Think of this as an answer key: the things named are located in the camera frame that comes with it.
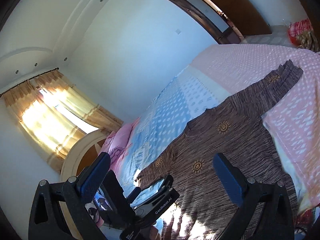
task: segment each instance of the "screw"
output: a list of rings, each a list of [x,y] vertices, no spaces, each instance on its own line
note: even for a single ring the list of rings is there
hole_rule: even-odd
[[[77,180],[77,177],[76,176],[71,176],[69,179],[68,179],[68,181],[70,182],[70,183],[73,183],[73,182],[75,182]]]
[[[256,180],[253,177],[249,177],[247,178],[247,182],[249,182],[250,184],[254,184]]]
[[[278,184],[279,187],[283,187],[283,186],[284,186],[284,183],[283,183],[281,180],[279,180],[279,181],[277,182],[277,184]]]
[[[42,186],[44,186],[45,184],[47,184],[47,181],[45,180],[45,179],[43,179],[43,180],[41,180],[40,182],[39,182],[39,185],[42,187]]]

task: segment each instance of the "yellow curtain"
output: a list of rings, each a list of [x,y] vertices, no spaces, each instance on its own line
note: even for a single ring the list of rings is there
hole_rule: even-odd
[[[50,93],[71,113],[88,124],[106,130],[117,131],[122,121],[108,112],[102,106],[94,104],[83,95],[75,85],[58,70],[45,73],[35,78],[36,83],[47,93]]]
[[[30,81],[4,95],[8,110],[19,120],[41,157],[60,173],[63,161],[73,145],[85,133],[48,103]]]

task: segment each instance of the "yellow sun motif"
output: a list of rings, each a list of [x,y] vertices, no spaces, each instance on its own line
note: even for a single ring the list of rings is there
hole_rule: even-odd
[[[196,160],[192,165],[192,172],[195,174],[199,173],[202,166],[203,166],[203,159]]]
[[[159,157],[155,162],[155,166],[159,167],[161,165],[162,161],[163,161],[162,157]]]
[[[279,76],[279,75],[273,76],[273,77],[269,78],[268,83],[269,83],[269,84],[274,83],[274,82],[276,82],[278,79],[280,79],[280,76]]]
[[[228,121],[223,121],[218,125],[218,132],[225,133],[230,127],[230,123]]]

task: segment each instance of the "brown sweater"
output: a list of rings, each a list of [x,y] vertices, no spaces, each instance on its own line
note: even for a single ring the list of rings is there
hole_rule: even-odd
[[[223,153],[246,177],[269,184],[281,179],[296,215],[297,196],[292,179],[282,170],[261,115],[271,109],[302,74],[302,69],[287,61],[264,79],[228,97],[219,106],[206,109],[202,115],[188,122],[183,133],[140,172],[136,180],[142,189],[171,174],[173,187],[180,194],[177,205],[181,213],[176,211],[179,212],[178,217],[173,214],[171,221],[167,222],[164,239],[184,239],[185,236],[192,239],[191,230],[196,220],[205,226],[201,238],[217,237],[234,215],[237,206],[231,203],[212,167],[213,155],[218,152]],[[262,205],[259,205],[244,238],[252,234],[261,210]],[[191,220],[184,223],[184,217]],[[177,223],[180,226],[174,229],[172,225]]]

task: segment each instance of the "floor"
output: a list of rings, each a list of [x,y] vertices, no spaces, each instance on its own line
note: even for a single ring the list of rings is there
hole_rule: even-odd
[[[288,37],[288,27],[286,26],[270,26],[272,34],[269,35],[253,35],[246,36],[241,44],[271,44],[282,45],[295,48]]]

